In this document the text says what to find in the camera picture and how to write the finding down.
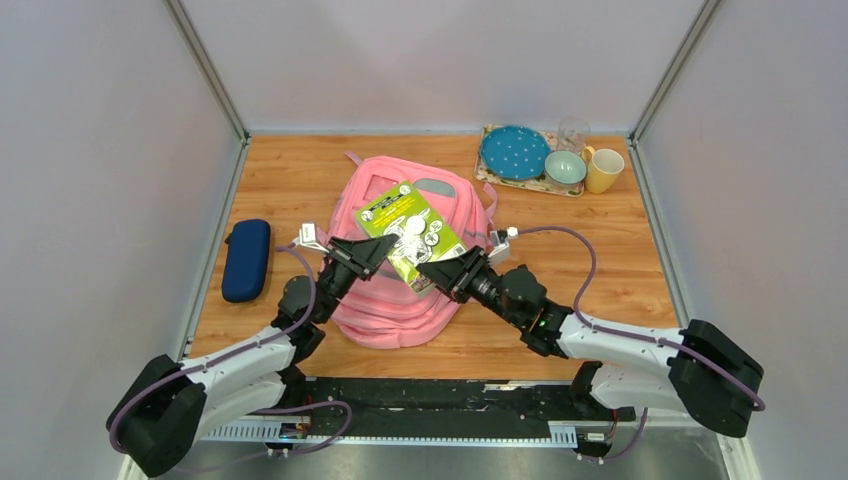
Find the green comic book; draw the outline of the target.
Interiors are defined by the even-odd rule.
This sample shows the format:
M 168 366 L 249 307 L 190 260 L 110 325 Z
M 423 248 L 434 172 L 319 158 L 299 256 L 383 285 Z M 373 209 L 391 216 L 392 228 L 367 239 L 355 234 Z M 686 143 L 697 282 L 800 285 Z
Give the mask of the green comic book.
M 393 186 L 359 208 L 354 220 L 370 238 L 396 237 L 387 261 L 418 296 L 433 289 L 433 283 L 418 271 L 418 265 L 448 260 L 467 251 L 435 204 L 409 181 Z

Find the pink student backpack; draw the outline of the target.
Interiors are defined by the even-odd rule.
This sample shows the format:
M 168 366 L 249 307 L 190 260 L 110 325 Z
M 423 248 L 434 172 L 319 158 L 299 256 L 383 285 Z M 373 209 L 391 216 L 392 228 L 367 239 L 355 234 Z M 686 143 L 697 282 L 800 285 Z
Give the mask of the pink student backpack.
M 388 156 L 361 158 L 353 152 L 346 155 L 356 169 L 330 217 L 325 231 L 330 237 L 370 238 L 354 220 L 354 213 L 393 186 L 409 181 L 435 204 L 467 251 L 474 246 L 489 246 L 498 201 L 491 185 L 483 187 L 491 200 L 485 206 L 469 180 L 448 170 Z M 422 296 L 413 293 L 386 259 L 371 279 L 353 284 L 332 319 L 342 333 L 362 346 L 397 349 L 429 342 L 458 309 L 458 303 L 434 286 Z

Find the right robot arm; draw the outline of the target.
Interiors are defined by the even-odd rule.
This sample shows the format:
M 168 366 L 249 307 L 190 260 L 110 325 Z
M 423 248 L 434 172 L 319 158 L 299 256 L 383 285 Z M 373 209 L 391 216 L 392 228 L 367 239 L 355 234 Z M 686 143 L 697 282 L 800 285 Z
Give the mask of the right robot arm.
M 764 369 L 714 324 L 652 329 L 592 317 L 560 305 L 524 265 L 503 274 L 482 249 L 417 270 L 451 300 L 479 302 L 520 332 L 541 356 L 578 359 L 570 404 L 582 418 L 608 409 L 646 407 L 687 414 L 724 436 L 746 435 Z

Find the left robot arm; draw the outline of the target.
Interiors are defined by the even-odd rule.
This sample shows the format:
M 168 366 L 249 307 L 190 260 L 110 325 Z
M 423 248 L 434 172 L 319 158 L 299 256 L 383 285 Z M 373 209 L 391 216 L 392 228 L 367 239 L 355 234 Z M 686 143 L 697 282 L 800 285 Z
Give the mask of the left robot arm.
M 375 275 L 398 239 L 332 237 L 319 273 L 287 281 L 269 326 L 211 355 L 151 359 L 107 418 L 111 447 L 156 477 L 218 427 L 274 408 L 283 415 L 299 411 L 306 390 L 298 363 L 324 339 L 321 324 L 356 282 Z

